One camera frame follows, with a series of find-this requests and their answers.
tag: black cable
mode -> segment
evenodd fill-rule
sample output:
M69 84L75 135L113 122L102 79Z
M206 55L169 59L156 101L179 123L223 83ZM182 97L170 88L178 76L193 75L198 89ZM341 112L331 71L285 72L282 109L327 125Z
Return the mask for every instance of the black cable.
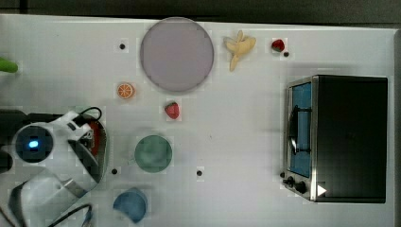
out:
M54 227L54 226L56 226L56 225L59 224L60 222L64 221L65 219L67 219L68 217L70 217L71 215L73 215L74 213L76 213L77 211L79 211L79 210L81 210L81 209L83 209L83 208L86 208L86 207L89 207L88 213L87 213L87 214L90 214L90 213L92 212L92 204L90 204L90 203L83 204L83 205L81 205L81 206L75 208L74 210L68 212L66 215L64 215L63 217L61 217L61 218L59 218L58 220L56 220L55 222L53 222L53 223L52 223L51 225L49 225L48 227Z
M0 213L4 216L4 218L9 223L10 226L15 227L14 223L12 223L9 217L4 213L3 208L1 208L1 206L0 206Z
M81 112L80 114L85 114L86 112L90 111L90 110L97 110L99 111L99 117L97 118L96 121L98 121L100 119L100 117L102 116L102 111L98 108L98 107L90 107L86 110L84 110L83 112Z

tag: white tabletop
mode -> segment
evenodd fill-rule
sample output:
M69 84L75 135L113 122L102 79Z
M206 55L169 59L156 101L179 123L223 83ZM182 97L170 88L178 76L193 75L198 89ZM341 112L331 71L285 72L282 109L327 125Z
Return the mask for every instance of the white tabletop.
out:
M200 23L215 48L212 72L201 87L171 94L148 80L139 61L142 38L155 22L0 15L0 57L23 69L0 77L1 108L63 114L74 106L97 106L104 112L109 168L79 201L95 206L96 226L393 226L394 30ZM236 37L240 29L257 42L231 73L223 38ZM271 52L274 38L286 39L288 58ZM128 48L119 50L121 42ZM389 79L385 204L311 203L282 186L285 87L316 74ZM135 84L134 99L116 96L122 81ZM181 106L178 121L164 113L169 100ZM154 133L171 142L173 161L149 174L131 157L138 140ZM200 178L198 167L204 169ZM29 174L0 177L0 195L6 195ZM131 187L149 199L138 225L113 210L116 196ZM7 197L1 202L5 207ZM61 226L80 226L82 216Z

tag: teal bowl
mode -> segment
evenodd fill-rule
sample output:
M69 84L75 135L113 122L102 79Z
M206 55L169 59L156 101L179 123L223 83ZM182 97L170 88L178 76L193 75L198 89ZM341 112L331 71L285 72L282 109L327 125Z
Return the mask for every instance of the teal bowl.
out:
M150 135L139 141L135 148L135 162L149 173L160 172L168 167L173 156L170 144L165 138Z

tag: red strawberry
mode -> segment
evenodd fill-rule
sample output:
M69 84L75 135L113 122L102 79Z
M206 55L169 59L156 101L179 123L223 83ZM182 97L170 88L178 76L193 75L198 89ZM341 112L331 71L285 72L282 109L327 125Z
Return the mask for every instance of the red strawberry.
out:
M282 40L276 40L271 44L271 48L277 52L281 52L285 49L284 42Z
M165 112L171 119L177 119L180 115L180 109L177 102L173 102L165 106Z

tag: orange slice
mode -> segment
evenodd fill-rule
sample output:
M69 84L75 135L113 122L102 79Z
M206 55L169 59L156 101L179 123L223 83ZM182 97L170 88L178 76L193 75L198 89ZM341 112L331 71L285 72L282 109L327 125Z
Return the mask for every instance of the orange slice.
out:
M121 98L130 98L135 94L135 89L127 82L121 83L117 88L118 96Z

